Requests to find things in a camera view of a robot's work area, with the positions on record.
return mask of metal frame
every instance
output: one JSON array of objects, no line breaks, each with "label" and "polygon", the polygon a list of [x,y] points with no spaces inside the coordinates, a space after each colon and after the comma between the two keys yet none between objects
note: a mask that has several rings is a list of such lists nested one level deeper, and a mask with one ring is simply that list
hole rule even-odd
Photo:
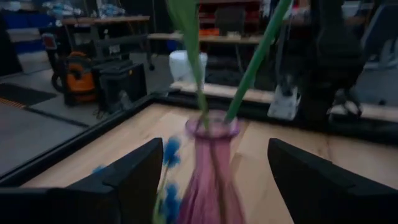
[{"label": "metal frame", "polygon": [[[222,96],[207,95],[206,97],[210,109],[227,110],[232,100],[231,98]],[[0,187],[19,186],[27,182],[153,103],[198,109],[195,93],[180,90],[153,93],[135,102],[132,108],[112,114],[107,120],[88,128],[74,138],[49,149],[47,152],[32,158],[1,176]],[[267,115],[269,107],[269,103],[244,100],[238,111],[238,117],[270,124],[290,126],[307,131],[316,131],[398,146],[398,122],[369,118],[352,120],[352,117],[348,115],[333,114],[328,123],[310,124],[302,120],[286,121],[283,119],[271,118]]]}]

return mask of green leaf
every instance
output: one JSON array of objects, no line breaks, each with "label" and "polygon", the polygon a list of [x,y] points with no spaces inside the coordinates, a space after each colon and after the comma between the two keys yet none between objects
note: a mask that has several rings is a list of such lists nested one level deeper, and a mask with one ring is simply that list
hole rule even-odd
[{"label": "green leaf", "polygon": [[208,105],[205,94],[201,90],[202,70],[199,60],[199,19],[197,5],[194,0],[168,0],[168,9],[174,26],[183,34],[183,42],[187,50],[188,61],[197,86],[199,109],[202,112],[203,125],[208,130]]}]

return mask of green stem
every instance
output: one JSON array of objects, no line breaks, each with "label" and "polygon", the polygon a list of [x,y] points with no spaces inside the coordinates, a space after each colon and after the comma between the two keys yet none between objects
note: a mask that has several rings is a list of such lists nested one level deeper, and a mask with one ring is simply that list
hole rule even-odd
[{"label": "green stem", "polygon": [[159,215],[159,210],[160,210],[160,206],[162,206],[160,203],[163,198],[164,185],[166,184],[166,177],[167,177],[168,171],[169,171],[169,166],[167,165],[166,170],[164,171],[163,179],[160,184],[159,193],[156,196],[155,208],[152,213],[152,224],[165,223],[164,217],[162,215]]},{"label": "green stem", "polygon": [[225,116],[226,122],[231,122],[238,113],[244,95],[249,89],[250,83],[255,77],[257,70],[264,57],[269,53],[271,42],[275,39],[278,28],[283,23],[285,13],[287,12],[292,0],[281,0],[275,10],[274,15],[269,22],[266,31],[260,41],[260,44],[251,59],[248,69],[246,70],[238,90],[229,106],[228,112]]},{"label": "green stem", "polygon": [[198,96],[198,106],[199,109],[202,112],[202,122],[207,131],[209,130],[209,119],[208,119],[208,106],[207,106],[207,101],[206,101],[206,96],[202,92],[201,87],[202,87],[202,70],[201,70],[201,64],[199,63],[199,59],[196,59],[196,62],[193,63],[192,66],[192,71],[195,77],[196,81],[196,86],[197,86],[197,96]]}]

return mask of cart wheel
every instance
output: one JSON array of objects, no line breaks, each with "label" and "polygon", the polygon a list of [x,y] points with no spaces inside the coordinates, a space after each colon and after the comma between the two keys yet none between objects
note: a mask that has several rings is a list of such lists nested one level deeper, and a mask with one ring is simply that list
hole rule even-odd
[{"label": "cart wheel", "polygon": [[63,93],[61,78],[55,72],[52,74],[52,77],[51,77],[51,85],[55,88],[55,90],[57,90],[60,93]]}]

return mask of orange shop vacuum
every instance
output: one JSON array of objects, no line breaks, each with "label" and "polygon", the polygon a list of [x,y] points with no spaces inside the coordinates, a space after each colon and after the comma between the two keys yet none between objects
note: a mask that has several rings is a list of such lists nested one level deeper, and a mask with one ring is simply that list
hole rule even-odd
[{"label": "orange shop vacuum", "polygon": [[65,104],[75,106],[96,100],[96,87],[91,69],[93,62],[82,52],[72,52],[58,61],[58,74]]}]

